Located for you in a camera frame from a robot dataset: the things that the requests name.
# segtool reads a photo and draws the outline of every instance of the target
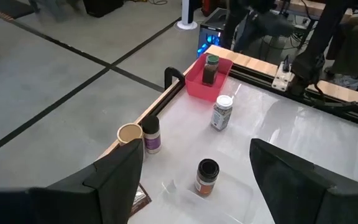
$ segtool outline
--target black floor line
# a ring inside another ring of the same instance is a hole
[[[54,39],[54,38],[52,38],[52,37],[50,37],[48,35],[45,35],[45,34],[39,32],[39,31],[37,31],[37,30],[35,30],[35,29],[33,29],[33,28],[21,23],[21,22],[17,22],[17,21],[8,21],[8,22],[10,22],[10,23],[14,24],[15,26],[17,26],[17,27],[19,27],[21,29],[24,29],[24,30],[26,30],[26,31],[34,34],[34,35],[37,35],[37,36],[39,36],[39,37],[41,37],[41,38],[43,38],[43,39],[45,39],[47,41],[50,41],[50,42],[52,42],[54,44],[57,44],[58,46],[63,47],[64,49],[67,49],[67,50],[69,50],[69,51],[71,51],[73,53],[76,53],[76,54],[84,57],[84,58],[87,58],[87,59],[91,60],[94,63],[98,63],[98,64],[103,65],[105,67],[110,66],[109,62],[105,62],[104,60],[101,60],[100,58],[97,58],[97,57],[92,56],[90,54],[87,54],[87,53],[85,53],[83,51],[80,51],[80,50],[78,50],[78,49],[76,49],[76,48],[74,48],[74,47],[72,47],[72,46],[70,46],[68,44],[64,44],[64,43],[60,42],[59,40]]]
[[[113,62],[111,65],[118,65],[119,63],[125,61],[125,59],[129,58],[131,55],[133,55],[134,53],[136,53],[138,50],[140,50],[141,48],[143,48],[144,46],[146,46],[148,43],[150,43],[151,41],[153,41],[154,39],[156,39],[158,36],[160,36],[161,34],[163,34],[165,31],[169,30],[169,28],[173,27],[175,25],[175,23],[177,23],[179,20],[181,20],[181,17],[179,17],[178,19],[176,19],[175,21],[171,22],[168,26],[164,27],[162,30],[156,32],[153,36],[149,37],[147,40],[143,41],[141,44],[139,44],[138,46],[134,47],[132,50],[128,51],[128,53],[124,54],[124,56],[120,57],[119,59],[117,59],[115,62]]]
[[[79,91],[87,87],[89,84],[93,83],[95,80],[100,78],[102,75],[104,75],[106,72],[108,72],[109,68],[104,68],[91,78],[87,79],[84,83],[80,84],[78,87],[76,87],[74,90],[67,93],[65,96],[60,98],[58,101],[54,102],[52,105],[45,108],[43,111],[41,111],[39,114],[35,115],[33,118],[28,120],[26,123],[22,124],[15,130],[13,130],[11,133],[9,133],[7,136],[3,137],[0,140],[0,147],[3,147],[6,143],[14,139],[16,136],[20,135],[23,131],[25,131],[27,128],[31,127],[33,124],[35,124],[37,121],[41,120],[43,117],[48,115],[50,112],[52,112],[54,109],[56,109],[58,106],[62,105],[64,102],[69,100],[71,97],[73,97],[75,94],[77,94]]]
[[[164,92],[164,88],[162,86],[149,82],[141,77],[132,74],[131,72],[125,71],[124,69],[121,69],[119,67],[112,67],[111,70],[120,73],[121,75],[124,75],[125,77],[130,78],[131,80],[134,80],[142,85],[152,88],[155,91],[159,91],[160,93]]]

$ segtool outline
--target red plastic bin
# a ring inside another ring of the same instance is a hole
[[[233,62],[219,57],[218,71],[213,86],[203,85],[203,71],[208,54],[202,54],[186,75],[186,89],[189,95],[215,102],[229,75]]]

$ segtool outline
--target tan cup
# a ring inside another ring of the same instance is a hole
[[[120,146],[137,138],[143,139],[142,127],[134,123],[124,124],[118,129],[117,138]]]

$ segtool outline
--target table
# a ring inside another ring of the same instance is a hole
[[[306,28],[305,35],[303,35],[303,37],[301,39],[298,49],[302,48],[303,44],[306,41],[306,38],[309,36],[309,33],[312,30],[316,21],[319,20],[321,14],[323,13],[324,7],[325,7],[324,3],[313,2],[313,1],[308,1],[308,0],[304,0],[304,2],[308,7],[308,12],[309,12],[309,16],[311,17],[311,20],[308,24],[308,27]],[[281,0],[278,0],[275,3],[277,4],[277,10],[280,10],[281,7],[283,6],[284,2]],[[308,15],[306,13],[306,7],[303,4],[302,0],[291,0],[290,6],[288,7],[287,12],[289,14],[293,14],[296,16],[308,17]],[[351,9],[346,10],[344,17],[342,18],[342,21],[346,22],[347,20],[350,19],[350,17],[352,15],[353,15],[353,13],[352,13]]]
[[[207,52],[268,75],[277,70],[220,47]],[[158,109],[162,149],[146,158],[140,180],[153,201],[129,223],[273,223],[249,162],[252,138],[358,180],[358,125],[229,77],[221,93],[234,97],[232,117],[217,132],[209,125],[213,104],[178,86],[176,81],[135,121],[164,102]],[[319,86],[342,100],[358,101],[358,92],[325,82]],[[117,141],[103,155],[116,147]],[[216,160],[221,172],[212,194],[201,198],[192,183],[205,157]]]

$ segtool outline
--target small bottle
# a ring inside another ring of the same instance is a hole
[[[198,193],[209,195],[215,186],[218,178],[219,165],[212,159],[203,159],[198,164],[195,187]]]
[[[157,116],[149,115],[142,120],[144,143],[150,154],[158,153],[161,149],[160,121]]]
[[[218,70],[219,57],[216,55],[208,55],[205,60],[203,71],[203,84],[213,86],[216,79],[216,72]]]
[[[233,110],[233,99],[227,95],[220,95],[216,99],[212,113],[211,125],[218,131],[223,130],[229,123],[231,111]]]

